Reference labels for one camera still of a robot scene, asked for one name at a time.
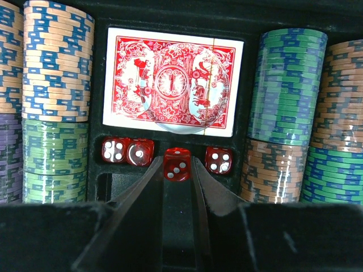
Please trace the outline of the red translucent die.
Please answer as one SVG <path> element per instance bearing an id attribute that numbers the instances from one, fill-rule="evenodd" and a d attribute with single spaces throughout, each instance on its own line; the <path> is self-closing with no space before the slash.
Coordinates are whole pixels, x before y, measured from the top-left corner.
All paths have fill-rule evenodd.
<path id="1" fill-rule="evenodd" d="M 191 152 L 175 147 L 165 151 L 163 157 L 164 177 L 170 181 L 182 182 L 190 178 Z"/>

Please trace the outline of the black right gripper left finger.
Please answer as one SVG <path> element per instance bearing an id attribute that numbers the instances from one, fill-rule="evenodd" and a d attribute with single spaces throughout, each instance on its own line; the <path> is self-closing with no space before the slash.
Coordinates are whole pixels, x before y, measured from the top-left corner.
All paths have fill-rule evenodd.
<path id="1" fill-rule="evenodd" d="M 163 159 L 115 198 L 115 210 L 72 264 L 72 271 L 161 271 Z"/>

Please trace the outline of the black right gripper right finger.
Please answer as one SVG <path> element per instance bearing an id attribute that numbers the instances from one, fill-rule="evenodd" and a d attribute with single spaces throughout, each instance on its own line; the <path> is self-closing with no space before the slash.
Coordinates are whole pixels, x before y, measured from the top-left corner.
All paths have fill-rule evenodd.
<path id="1" fill-rule="evenodd" d="M 246 203 L 196 158 L 216 271 L 361 271 L 362 207 Z"/>

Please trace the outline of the red card deck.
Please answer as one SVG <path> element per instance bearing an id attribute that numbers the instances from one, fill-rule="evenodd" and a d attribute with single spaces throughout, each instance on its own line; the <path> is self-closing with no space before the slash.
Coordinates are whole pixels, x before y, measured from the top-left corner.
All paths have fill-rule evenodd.
<path id="1" fill-rule="evenodd" d="M 103 124 L 230 137 L 244 42 L 110 28 Z"/>

